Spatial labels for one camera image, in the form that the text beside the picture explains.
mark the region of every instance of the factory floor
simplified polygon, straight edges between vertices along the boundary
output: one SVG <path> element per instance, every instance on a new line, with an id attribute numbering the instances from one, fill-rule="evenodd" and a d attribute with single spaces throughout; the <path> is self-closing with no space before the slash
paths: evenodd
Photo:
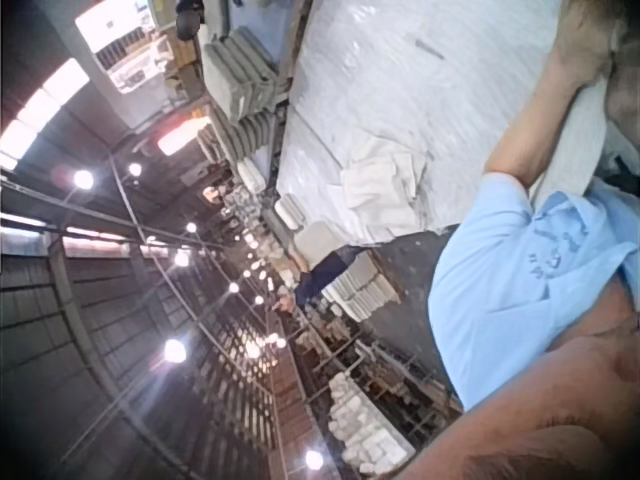
<path id="1" fill-rule="evenodd" d="M 438 381 L 451 388 L 427 317 L 433 274 L 450 235 L 417 233 L 375 249 L 385 272 L 397 287 L 404 289 L 404 296 L 399 304 L 388 303 L 365 322 L 380 340 L 415 356 Z"/>

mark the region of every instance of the ceiling light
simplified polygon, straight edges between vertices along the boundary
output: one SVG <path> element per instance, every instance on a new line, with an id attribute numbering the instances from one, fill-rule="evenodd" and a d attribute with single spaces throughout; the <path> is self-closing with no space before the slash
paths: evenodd
<path id="1" fill-rule="evenodd" d="M 35 220 L 33 218 L 19 217 L 18 215 L 11 215 L 10 213 L 0 213 L 0 218 L 5 220 L 10 220 L 16 223 L 24 223 L 25 225 L 33 225 L 34 227 L 44 227 L 47 224 L 40 220 Z"/>
<path id="2" fill-rule="evenodd" d="M 20 160 L 37 136 L 38 134 L 33 129 L 27 127 L 20 120 L 14 120 L 0 137 L 0 150 L 10 157 Z"/>
<path id="3" fill-rule="evenodd" d="M 18 165 L 18 161 L 15 158 L 11 158 L 9 155 L 5 155 L 0 152 L 0 168 L 3 170 L 13 171 L 14 168 Z"/>
<path id="4" fill-rule="evenodd" d="M 20 228 L 11 228 L 11 227 L 0 227 L 0 232 L 6 233 L 9 235 L 18 235 L 20 237 L 26 237 L 26 238 L 35 238 L 40 236 L 38 232 L 32 232 L 31 230 L 22 230 Z"/>
<path id="5" fill-rule="evenodd" d="M 44 82 L 42 88 L 60 105 L 64 105 L 88 82 L 86 72 L 75 58 L 70 58 Z"/>
<path id="6" fill-rule="evenodd" d="M 100 238 L 106 238 L 107 240 L 126 240 L 127 237 L 122 235 L 116 235 L 115 233 L 101 233 Z"/>
<path id="7" fill-rule="evenodd" d="M 244 346 L 247 351 L 247 357 L 258 358 L 260 356 L 260 347 L 254 342 L 247 342 Z"/>
<path id="8" fill-rule="evenodd" d="M 196 138 L 198 131 L 211 123 L 209 117 L 192 118 L 158 140 L 158 147 L 165 155 L 173 155 L 191 140 Z"/>
<path id="9" fill-rule="evenodd" d="M 42 131 L 56 113 L 60 105 L 51 98 L 51 95 L 39 88 L 27 101 L 24 108 L 18 112 L 18 119 L 36 132 Z"/>
<path id="10" fill-rule="evenodd" d="M 180 340 L 167 340 L 164 344 L 164 359 L 170 363 L 182 363 L 187 359 L 187 349 Z"/>
<path id="11" fill-rule="evenodd" d="M 309 450 L 305 455 L 304 460 L 307 462 L 309 470 L 320 470 L 324 465 L 324 458 L 322 458 L 322 455 L 315 450 Z"/>
<path id="12" fill-rule="evenodd" d="M 173 257 L 173 263 L 175 263 L 179 267 L 188 267 L 189 266 L 189 255 L 187 252 L 183 252 L 180 250 L 176 253 L 176 256 Z"/>
<path id="13" fill-rule="evenodd" d="M 99 237 L 100 232 L 96 232 L 93 230 L 85 230 L 84 228 L 77 227 L 67 227 L 67 232 L 69 233 L 77 233 L 79 235 L 86 235 L 87 237 Z"/>
<path id="14" fill-rule="evenodd" d="M 142 165 L 139 163 L 132 163 L 129 165 L 129 173 L 134 177 L 139 177 L 142 173 Z"/>
<path id="15" fill-rule="evenodd" d="M 91 190 L 93 187 L 93 175 L 88 170 L 78 170 L 73 176 L 73 181 L 76 187 L 82 190 Z"/>

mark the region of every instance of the skylight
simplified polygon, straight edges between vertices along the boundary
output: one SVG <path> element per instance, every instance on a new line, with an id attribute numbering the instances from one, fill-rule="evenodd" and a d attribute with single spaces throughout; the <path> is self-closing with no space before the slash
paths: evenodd
<path id="1" fill-rule="evenodd" d="M 14 120 L 0 137 L 0 150 L 5 155 L 19 160 L 29 150 L 38 134 L 20 120 Z"/>
<path id="2" fill-rule="evenodd" d="M 11 158 L 8 155 L 0 152 L 0 168 L 4 170 L 13 170 L 18 165 L 18 161 L 15 158 Z"/>
<path id="3" fill-rule="evenodd" d="M 75 58 L 70 58 L 44 82 L 42 88 L 64 105 L 88 82 L 89 76 Z"/>
<path id="4" fill-rule="evenodd" d="M 75 58 L 67 60 L 27 101 L 0 137 L 0 167 L 13 170 L 38 133 L 89 77 Z"/>
<path id="5" fill-rule="evenodd" d="M 39 88 L 24 108 L 18 112 L 18 120 L 39 133 L 58 113 L 58 110 L 60 110 L 60 105 L 48 93 Z"/>

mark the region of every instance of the worker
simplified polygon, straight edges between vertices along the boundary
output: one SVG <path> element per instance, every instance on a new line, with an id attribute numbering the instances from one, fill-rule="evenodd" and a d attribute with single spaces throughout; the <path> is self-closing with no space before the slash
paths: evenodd
<path id="1" fill-rule="evenodd" d="M 436 344 L 466 413 L 390 478 L 640 478 L 640 200 L 594 179 L 533 211 L 619 2 L 570 0 L 544 72 L 438 262 Z"/>
<path id="2" fill-rule="evenodd" d="M 284 293 L 273 306 L 273 310 L 293 313 L 295 307 L 304 308 L 314 298 L 320 295 L 325 287 L 347 271 L 356 257 L 365 251 L 364 247 L 345 245 L 327 255 L 316 266 L 310 268 L 303 255 L 292 244 L 289 247 L 289 255 L 298 265 L 300 281 L 294 290 L 294 294 Z"/>
<path id="3" fill-rule="evenodd" d="M 203 0 L 180 0 L 176 4 L 176 34 L 183 42 L 196 36 L 204 23 Z"/>

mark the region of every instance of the white cloth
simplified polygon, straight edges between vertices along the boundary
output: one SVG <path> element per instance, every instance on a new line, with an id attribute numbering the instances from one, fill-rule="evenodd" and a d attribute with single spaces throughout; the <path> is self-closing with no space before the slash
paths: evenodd
<path id="1" fill-rule="evenodd" d="M 414 204 L 426 163 L 423 155 L 396 142 L 361 133 L 351 166 L 341 174 L 347 208 L 366 226 L 421 231 L 422 216 Z"/>

